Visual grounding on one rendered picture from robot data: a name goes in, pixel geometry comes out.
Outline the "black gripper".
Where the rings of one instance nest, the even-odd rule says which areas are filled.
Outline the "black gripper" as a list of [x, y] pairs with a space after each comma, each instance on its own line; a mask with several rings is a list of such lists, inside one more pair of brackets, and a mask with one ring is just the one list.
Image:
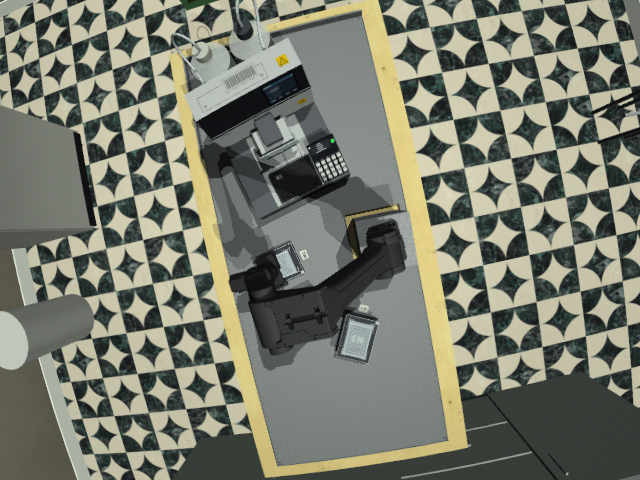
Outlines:
[[[280, 271], [281, 267], [280, 264], [276, 258], [275, 252], [274, 250], [269, 250], [261, 255], [258, 255], [255, 257], [256, 259], [256, 266], [262, 265], [264, 263], [266, 263], [263, 266], [269, 266], [270, 268], [272, 268], [272, 270], [274, 271], [274, 284], [275, 284], [275, 288], [276, 290], [287, 286], [289, 283], [287, 281], [286, 278], [283, 278], [282, 273]], [[280, 285], [281, 284], [281, 285]]]

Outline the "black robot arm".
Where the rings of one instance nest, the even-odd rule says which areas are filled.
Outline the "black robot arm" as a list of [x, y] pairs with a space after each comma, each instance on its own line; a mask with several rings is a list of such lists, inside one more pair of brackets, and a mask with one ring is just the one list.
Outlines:
[[293, 345], [332, 338], [346, 307], [382, 272], [376, 280], [392, 278], [406, 269], [405, 243], [396, 221], [369, 227], [368, 234], [367, 247], [359, 257], [313, 287], [276, 291], [274, 271], [263, 266], [266, 263], [230, 275], [232, 292], [248, 291], [261, 345], [271, 355], [287, 353]]

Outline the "white plastic bottle with black cap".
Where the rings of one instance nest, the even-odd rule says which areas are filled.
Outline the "white plastic bottle with black cap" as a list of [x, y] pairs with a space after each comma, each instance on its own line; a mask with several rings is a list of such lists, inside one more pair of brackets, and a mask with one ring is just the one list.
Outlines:
[[[246, 18], [240, 18], [240, 20], [243, 24], [243, 28], [240, 27], [236, 20], [233, 25], [233, 31], [229, 38], [230, 50], [238, 63], [241, 63], [242, 61], [245, 61], [256, 55], [257, 53], [263, 51], [260, 45], [257, 30], [257, 21], [249, 21]], [[260, 27], [263, 43], [265, 45], [265, 48], [267, 49], [274, 44], [268, 29], [262, 23], [260, 23]]]

